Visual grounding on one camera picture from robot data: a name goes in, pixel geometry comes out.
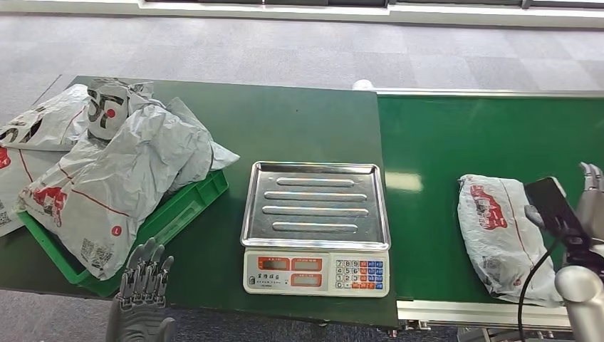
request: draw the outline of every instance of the package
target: package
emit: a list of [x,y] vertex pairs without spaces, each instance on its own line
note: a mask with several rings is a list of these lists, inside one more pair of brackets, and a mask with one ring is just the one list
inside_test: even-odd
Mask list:
[[238,155],[213,141],[208,129],[180,98],[172,99],[166,109],[199,131],[197,150],[180,170],[169,192],[175,192],[189,183],[204,180],[209,171],[221,170],[239,159]]
[[20,202],[93,276],[109,279],[197,150],[198,134],[161,106],[146,105],[106,147],[93,138],[79,142]]
[[[531,269],[546,253],[539,228],[524,214],[529,204],[517,180],[465,175],[459,179],[459,226],[474,270],[493,297],[518,302]],[[559,306],[551,258],[536,271],[525,302]]]
[[153,82],[127,84],[116,78],[96,78],[90,82],[92,97],[88,109],[88,132],[94,138],[108,142],[118,132],[129,114],[128,99],[132,94],[150,98]]
[[64,152],[0,147],[0,237],[22,227],[13,211],[19,192],[55,165]]
[[69,151],[88,127],[90,97],[76,84],[0,128],[0,145],[24,150]]

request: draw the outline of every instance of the digital scale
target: digital scale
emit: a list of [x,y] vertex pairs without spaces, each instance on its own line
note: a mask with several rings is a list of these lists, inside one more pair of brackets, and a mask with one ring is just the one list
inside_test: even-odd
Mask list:
[[241,244],[250,294],[386,296],[390,232],[380,169],[255,163]]

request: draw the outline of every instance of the green plastic crate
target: green plastic crate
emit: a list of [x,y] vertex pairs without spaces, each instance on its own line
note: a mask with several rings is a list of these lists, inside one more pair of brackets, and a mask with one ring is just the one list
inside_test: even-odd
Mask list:
[[[182,188],[166,202],[160,203],[153,214],[145,220],[138,229],[132,248],[144,244],[151,237],[155,237],[158,244],[168,243],[228,187],[224,174],[219,170],[210,172],[201,182]],[[103,297],[115,293],[120,287],[124,268],[115,276],[100,281],[90,274],[53,233],[46,230],[30,214],[20,212],[19,217],[70,283]]]

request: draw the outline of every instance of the scale keypad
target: scale keypad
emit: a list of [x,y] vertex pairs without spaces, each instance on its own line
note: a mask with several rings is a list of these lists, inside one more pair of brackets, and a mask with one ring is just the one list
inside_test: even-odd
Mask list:
[[383,261],[335,261],[335,287],[337,289],[381,290],[384,288],[383,275]]

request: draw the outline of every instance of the black cable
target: black cable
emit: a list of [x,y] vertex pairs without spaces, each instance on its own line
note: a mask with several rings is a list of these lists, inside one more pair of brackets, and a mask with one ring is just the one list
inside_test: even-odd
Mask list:
[[537,269],[541,267],[541,265],[546,262],[547,258],[552,254],[553,250],[556,249],[558,244],[562,241],[565,235],[565,231],[561,230],[558,234],[558,237],[553,241],[551,246],[548,248],[547,252],[539,259],[535,267],[528,273],[529,276],[526,277],[524,281],[524,285],[522,286],[522,291],[520,291],[520,299],[518,300],[518,332],[520,334],[520,341],[526,342],[526,338],[524,337],[524,328],[522,327],[522,306],[524,304],[524,297],[526,295],[526,290],[529,289],[529,283],[531,282],[533,276],[537,272]]

